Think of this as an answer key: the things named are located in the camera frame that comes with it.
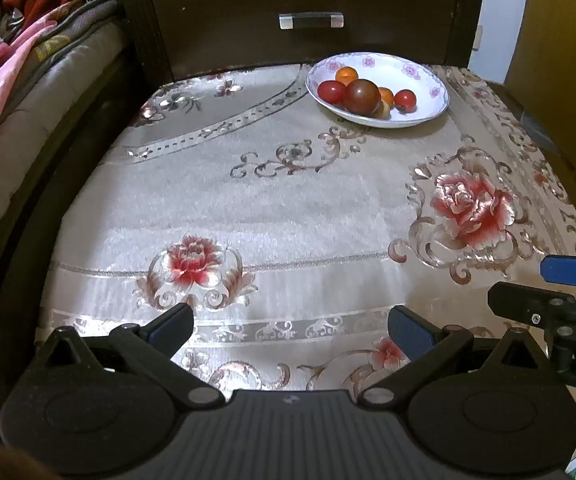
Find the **plate rim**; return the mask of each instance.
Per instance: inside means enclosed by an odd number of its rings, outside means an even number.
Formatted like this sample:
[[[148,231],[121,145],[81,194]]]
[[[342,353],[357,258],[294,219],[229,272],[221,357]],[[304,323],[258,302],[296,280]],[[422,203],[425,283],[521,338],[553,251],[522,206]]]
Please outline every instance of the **plate rim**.
[[[377,118],[373,118],[373,117],[368,117],[368,116],[363,116],[363,115],[357,115],[357,114],[353,114],[352,112],[348,112],[346,110],[340,110],[337,107],[334,107],[333,105],[331,105],[330,103],[326,103],[321,97],[319,97],[318,95],[316,95],[316,93],[314,92],[314,90],[312,88],[310,88],[310,84],[309,84],[309,79],[311,79],[311,76],[313,74],[313,72],[321,67],[323,64],[327,63],[328,60],[330,60],[333,57],[345,57],[345,56],[383,56],[383,57],[392,57],[394,59],[406,62],[406,63],[411,63],[412,65],[414,65],[417,68],[420,68],[421,70],[423,70],[426,74],[430,75],[430,77],[432,77],[437,83],[439,83],[442,88],[444,88],[444,90],[446,91],[446,101],[444,103],[444,107],[435,115],[423,118],[423,119],[403,119],[403,120],[393,120],[393,119],[377,119]],[[394,54],[384,54],[383,52],[363,52],[363,51],[357,51],[357,52],[343,52],[341,54],[333,54],[331,56],[328,57],[324,57],[324,59],[319,60],[318,62],[316,62],[312,67],[310,67],[310,70],[308,70],[308,73],[306,74],[306,89],[308,90],[308,93],[315,99],[315,101],[317,101],[319,104],[323,105],[325,108],[328,108],[330,111],[339,114],[344,113],[344,114],[348,114],[350,116],[354,116],[354,117],[358,117],[358,118],[363,118],[363,119],[367,119],[370,121],[375,121],[379,124],[392,124],[392,123],[397,123],[397,124],[408,124],[409,126],[415,126],[416,124],[421,124],[421,123],[425,123],[426,121],[431,121],[433,119],[436,119],[437,117],[439,117],[442,113],[444,113],[449,105],[450,105],[450,94],[448,93],[448,88],[446,87],[446,85],[444,85],[444,82],[441,80],[441,78],[439,78],[439,76],[437,76],[436,74],[434,74],[431,70],[429,70],[428,68],[426,68],[424,65],[419,64],[415,61],[412,61],[410,59],[406,59],[405,57],[401,57],[401,56],[396,56]]]

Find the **triangular hole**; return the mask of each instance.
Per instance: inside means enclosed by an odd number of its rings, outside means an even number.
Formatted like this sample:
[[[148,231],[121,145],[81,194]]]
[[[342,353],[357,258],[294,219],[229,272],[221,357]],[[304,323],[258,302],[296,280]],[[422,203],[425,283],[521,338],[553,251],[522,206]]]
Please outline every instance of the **triangular hole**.
[[[70,342],[66,339],[60,339],[54,348],[54,351],[48,358],[46,366],[65,366],[78,364],[80,361],[77,358]]]
[[[514,341],[506,355],[501,360],[504,365],[507,366],[516,366],[521,368],[532,368],[533,370],[537,369],[537,363],[530,354],[529,349],[526,348],[526,345],[521,341]]]

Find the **orange tomato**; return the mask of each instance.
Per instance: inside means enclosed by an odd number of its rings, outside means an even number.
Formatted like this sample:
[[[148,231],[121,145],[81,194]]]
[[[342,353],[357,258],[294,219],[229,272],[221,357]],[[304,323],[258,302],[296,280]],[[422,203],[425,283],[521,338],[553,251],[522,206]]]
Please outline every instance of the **orange tomato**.
[[[388,88],[383,88],[383,86],[379,87],[379,93],[381,94],[381,99],[388,104],[389,108],[392,108],[392,103],[395,100],[395,96],[392,93],[392,90]]]
[[[344,66],[337,70],[335,79],[348,86],[351,82],[359,79],[359,74],[357,74],[357,71],[351,66]]]

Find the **red tomato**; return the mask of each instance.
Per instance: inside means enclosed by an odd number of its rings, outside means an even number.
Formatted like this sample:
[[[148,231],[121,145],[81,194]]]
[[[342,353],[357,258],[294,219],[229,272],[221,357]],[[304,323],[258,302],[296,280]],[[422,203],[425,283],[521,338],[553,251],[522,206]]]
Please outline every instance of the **red tomato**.
[[[400,90],[395,94],[394,105],[402,114],[409,114],[417,108],[417,96],[412,90]]]
[[[345,85],[340,81],[324,81],[317,88],[317,94],[326,103],[336,105],[343,100]]]

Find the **white plate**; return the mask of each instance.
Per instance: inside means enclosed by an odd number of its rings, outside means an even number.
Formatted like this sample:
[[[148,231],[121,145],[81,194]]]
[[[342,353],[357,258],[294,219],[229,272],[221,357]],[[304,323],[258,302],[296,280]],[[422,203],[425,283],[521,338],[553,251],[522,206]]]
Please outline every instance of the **white plate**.
[[[354,68],[361,79],[368,79],[396,94],[400,90],[412,90],[417,95],[417,109],[402,114],[393,108],[389,119],[374,119],[351,114],[344,108],[326,103],[317,95],[320,83],[335,78],[342,66]],[[306,86],[314,99],[335,114],[357,124],[374,128],[405,128],[438,117],[448,107],[448,91],[444,83],[426,67],[402,57],[376,52],[350,52],[337,54],[319,61],[306,76]]]

